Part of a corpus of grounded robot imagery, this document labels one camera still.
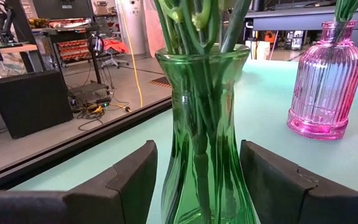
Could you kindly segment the black floor stand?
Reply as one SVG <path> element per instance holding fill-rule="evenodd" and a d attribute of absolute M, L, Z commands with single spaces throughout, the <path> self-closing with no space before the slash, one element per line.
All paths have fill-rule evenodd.
<path fill-rule="evenodd" d="M 105 94 L 110 95 L 110 87 L 108 85 L 105 85 L 101 81 L 101 75 L 99 72 L 99 66 L 98 66 L 98 56 L 100 56 L 104 52 L 104 42 L 101 36 L 98 33 L 91 34 L 88 38 L 88 50 L 91 53 L 91 59 L 92 63 L 94 65 L 94 72 L 96 75 L 96 81 L 92 81 L 87 77 L 84 84 L 70 88 L 69 93 L 70 96 L 80 96 L 80 95 L 86 95 L 88 93 L 98 93 L 99 91 L 104 90 Z"/>

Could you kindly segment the white pillar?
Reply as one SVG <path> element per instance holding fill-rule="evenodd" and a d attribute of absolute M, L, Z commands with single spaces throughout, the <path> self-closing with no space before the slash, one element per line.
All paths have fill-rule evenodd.
<path fill-rule="evenodd" d="M 134 55 L 146 53 L 141 0 L 115 0 L 122 32 L 122 41 Z"/>

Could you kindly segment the storage rack with trays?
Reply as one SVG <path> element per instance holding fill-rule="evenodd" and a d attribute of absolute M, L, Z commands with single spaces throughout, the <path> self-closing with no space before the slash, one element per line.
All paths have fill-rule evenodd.
<path fill-rule="evenodd" d="M 48 31 L 55 55 L 61 67 L 70 63 L 92 59 L 88 50 L 91 21 L 87 18 L 54 19 L 48 23 Z"/>

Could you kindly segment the wooden desk top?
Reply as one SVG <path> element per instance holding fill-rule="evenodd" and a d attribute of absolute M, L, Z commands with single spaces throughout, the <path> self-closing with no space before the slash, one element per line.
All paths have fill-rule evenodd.
<path fill-rule="evenodd" d="M 11 54 L 17 52 L 31 52 L 38 50 L 35 44 L 19 44 L 15 46 L 0 46 L 0 54 Z"/>

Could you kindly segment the red artificial flower bunch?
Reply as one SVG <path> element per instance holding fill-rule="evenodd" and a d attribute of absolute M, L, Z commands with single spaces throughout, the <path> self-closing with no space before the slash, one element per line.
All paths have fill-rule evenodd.
<path fill-rule="evenodd" d="M 334 20 L 336 22 L 350 21 L 357 8 L 358 0 L 336 0 Z"/>

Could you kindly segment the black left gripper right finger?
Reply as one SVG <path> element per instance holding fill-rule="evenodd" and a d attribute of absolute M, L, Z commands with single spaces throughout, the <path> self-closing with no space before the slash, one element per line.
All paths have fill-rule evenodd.
<path fill-rule="evenodd" d="M 358 224 L 358 192 L 252 142 L 240 162 L 261 224 Z"/>

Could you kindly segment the black table frame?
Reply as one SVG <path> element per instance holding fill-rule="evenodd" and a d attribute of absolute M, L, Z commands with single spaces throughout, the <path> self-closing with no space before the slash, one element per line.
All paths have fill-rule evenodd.
<path fill-rule="evenodd" d="M 0 190 L 15 187 L 172 107 L 170 96 L 0 168 Z"/>

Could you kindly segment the grey desk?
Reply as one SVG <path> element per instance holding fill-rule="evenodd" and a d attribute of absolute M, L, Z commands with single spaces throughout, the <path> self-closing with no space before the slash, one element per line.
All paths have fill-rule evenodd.
<path fill-rule="evenodd" d="M 281 11 L 249 12 L 247 20 L 253 20 L 254 30 L 320 30 L 323 22 L 334 19 L 334 6 L 288 9 Z M 357 22 L 358 9 L 352 19 Z"/>

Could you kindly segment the purple ribbed glass vase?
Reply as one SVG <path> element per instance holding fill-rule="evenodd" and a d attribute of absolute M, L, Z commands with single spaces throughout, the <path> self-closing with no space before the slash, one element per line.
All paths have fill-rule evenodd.
<path fill-rule="evenodd" d="M 321 38 L 298 62 L 287 126 L 317 140 L 341 139 L 358 86 L 356 21 L 323 22 Z"/>

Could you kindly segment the black floor box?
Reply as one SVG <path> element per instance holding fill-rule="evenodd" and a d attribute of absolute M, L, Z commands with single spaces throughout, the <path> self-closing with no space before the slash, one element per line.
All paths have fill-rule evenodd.
<path fill-rule="evenodd" d="M 0 78 L 0 115 L 18 139 L 73 119 L 58 70 Z"/>

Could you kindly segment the black wall monitor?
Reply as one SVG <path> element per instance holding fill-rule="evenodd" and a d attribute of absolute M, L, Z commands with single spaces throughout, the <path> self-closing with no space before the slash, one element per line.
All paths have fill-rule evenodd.
<path fill-rule="evenodd" d="M 93 15 L 89 0 L 32 0 L 38 18 L 79 19 Z"/>

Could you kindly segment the green glass vase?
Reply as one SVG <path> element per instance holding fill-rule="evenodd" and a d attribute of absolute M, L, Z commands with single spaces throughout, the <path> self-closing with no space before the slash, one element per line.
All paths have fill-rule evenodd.
<path fill-rule="evenodd" d="M 162 190 L 163 224 L 256 224 L 239 161 L 234 85 L 249 48 L 156 58 L 172 87 L 172 152 Z"/>

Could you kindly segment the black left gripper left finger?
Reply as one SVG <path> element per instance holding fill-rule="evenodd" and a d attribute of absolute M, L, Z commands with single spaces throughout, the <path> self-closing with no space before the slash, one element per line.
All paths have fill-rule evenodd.
<path fill-rule="evenodd" d="M 153 140 L 68 191 L 0 190 L 0 224 L 145 224 L 157 176 Z"/>

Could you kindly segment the green table mat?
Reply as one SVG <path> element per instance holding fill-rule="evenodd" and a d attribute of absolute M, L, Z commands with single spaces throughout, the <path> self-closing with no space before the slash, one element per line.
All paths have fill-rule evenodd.
<path fill-rule="evenodd" d="M 344 137 L 315 141 L 287 127 L 296 62 L 250 60 L 235 86 L 236 139 L 252 141 L 315 174 L 358 191 L 358 87 Z M 162 224 L 161 193 L 172 146 L 172 112 L 165 111 L 23 182 L 17 190 L 70 190 L 146 141 L 158 148 L 157 181 L 147 224 Z"/>

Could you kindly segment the office chair with red cloth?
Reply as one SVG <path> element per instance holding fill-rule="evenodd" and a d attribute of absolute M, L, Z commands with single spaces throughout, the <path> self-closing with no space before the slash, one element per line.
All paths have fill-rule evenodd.
<path fill-rule="evenodd" d="M 109 67 L 114 65 L 117 68 L 120 68 L 120 64 L 129 65 L 127 60 L 115 59 L 115 55 L 128 54 L 129 50 L 125 43 L 114 40 L 114 39 L 104 39 L 104 53 L 110 56 L 110 59 L 104 61 L 101 65 L 101 68 Z"/>

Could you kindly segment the black power strip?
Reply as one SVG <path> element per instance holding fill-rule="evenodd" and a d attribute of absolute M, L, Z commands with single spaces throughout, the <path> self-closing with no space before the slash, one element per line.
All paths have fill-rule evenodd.
<path fill-rule="evenodd" d="M 132 110 L 128 102 L 119 101 L 119 104 L 113 103 L 112 98 L 105 97 L 94 102 L 84 102 L 77 100 L 71 104 L 71 111 L 76 115 L 76 119 L 86 120 L 85 123 L 78 126 L 79 131 L 87 131 L 86 126 L 92 123 L 104 124 L 101 118 L 107 111 L 123 110 L 130 113 Z"/>

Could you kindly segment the orange striped floor strip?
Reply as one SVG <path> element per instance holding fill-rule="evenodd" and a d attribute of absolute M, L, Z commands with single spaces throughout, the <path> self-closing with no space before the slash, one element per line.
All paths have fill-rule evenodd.
<path fill-rule="evenodd" d="M 171 85 L 170 85 L 170 83 L 169 83 L 169 81 L 167 80 L 166 77 L 160 77 L 160 78 L 151 80 L 151 81 L 149 81 L 149 83 L 153 84 L 153 85 L 157 85 L 157 86 L 171 88 Z"/>

